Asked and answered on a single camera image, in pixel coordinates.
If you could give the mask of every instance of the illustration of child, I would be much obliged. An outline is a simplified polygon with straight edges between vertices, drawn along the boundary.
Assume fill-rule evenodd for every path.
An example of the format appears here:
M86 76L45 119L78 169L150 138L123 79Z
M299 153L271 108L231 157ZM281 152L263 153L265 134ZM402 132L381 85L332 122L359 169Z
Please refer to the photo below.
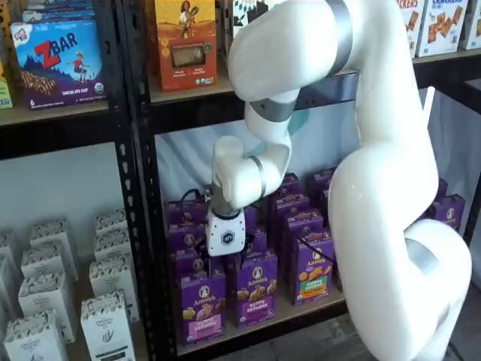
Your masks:
M83 59L83 53L81 51L76 52L76 59L73 62L68 62L67 64L73 64L74 65L74 72L79 73L79 81L84 82L86 80L87 76L87 69L89 65L85 65L82 62Z

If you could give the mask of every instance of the shelf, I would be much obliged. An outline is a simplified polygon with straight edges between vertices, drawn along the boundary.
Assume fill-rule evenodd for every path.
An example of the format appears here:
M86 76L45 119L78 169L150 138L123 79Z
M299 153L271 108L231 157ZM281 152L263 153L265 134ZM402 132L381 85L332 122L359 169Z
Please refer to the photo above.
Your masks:
M0 159L114 141L116 114L107 101L30 111L0 111Z
M189 346L178 344L177 355L181 360L211 359L329 320L346 312L344 295L335 287L332 287L329 296L301 306L293 306L287 298L286 291L281 289L281 293L276 298L276 317L272 320L239 329L228 317L224 336Z
M415 58L413 64L420 89L439 82L477 79L481 77L481 50ZM163 93L158 79L150 79L150 113L156 134L244 118L244 102L234 94L224 62L219 59L217 65L219 81L215 86ZM355 99L357 83L357 73L345 71L311 84L301 89L295 109L350 102Z

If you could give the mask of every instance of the orange box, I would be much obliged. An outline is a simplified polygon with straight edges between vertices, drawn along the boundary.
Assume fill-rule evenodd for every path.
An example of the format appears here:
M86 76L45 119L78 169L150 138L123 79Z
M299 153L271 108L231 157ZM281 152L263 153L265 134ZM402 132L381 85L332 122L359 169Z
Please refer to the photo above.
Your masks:
M214 0L156 0L162 90L216 82Z

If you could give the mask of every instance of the bunny logo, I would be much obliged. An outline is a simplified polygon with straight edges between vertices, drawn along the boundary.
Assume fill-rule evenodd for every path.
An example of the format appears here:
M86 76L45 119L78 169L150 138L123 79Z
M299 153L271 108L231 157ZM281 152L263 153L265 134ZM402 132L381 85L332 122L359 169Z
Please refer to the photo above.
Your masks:
M188 246L193 246L195 242L194 235L191 235L191 234L186 235L186 237L183 239L183 242Z
M253 270L253 277L258 280L262 277L262 267L255 267Z
M316 248L317 252L320 252L322 253L322 250L320 248ZM318 254L317 252L313 252L313 259L314 260L318 260L318 259L321 259L321 255Z
M450 209L448 210L448 213L446 214L446 218L447 218L448 220L451 220L453 216L454 216L454 208L450 208Z
M202 259L196 259L192 265L194 271L201 271L204 267L204 261Z
M209 286L202 286L201 288L198 289L198 295L202 298L205 299L206 297L209 296L210 293L210 288Z

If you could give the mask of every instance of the metal shelf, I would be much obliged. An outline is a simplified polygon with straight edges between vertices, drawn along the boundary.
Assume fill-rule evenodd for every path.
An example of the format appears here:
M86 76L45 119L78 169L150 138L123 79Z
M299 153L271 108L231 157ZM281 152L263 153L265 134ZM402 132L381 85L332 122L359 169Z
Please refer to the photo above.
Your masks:
M481 77L481 50L427 56L413 60L418 88L440 81L459 82ZM244 118L244 102L232 89L224 62L218 59L218 83L214 86L163 93L150 78L150 113L155 134L199 126L212 126ZM299 94L296 110L322 107L355 99L358 75L344 72L309 85Z

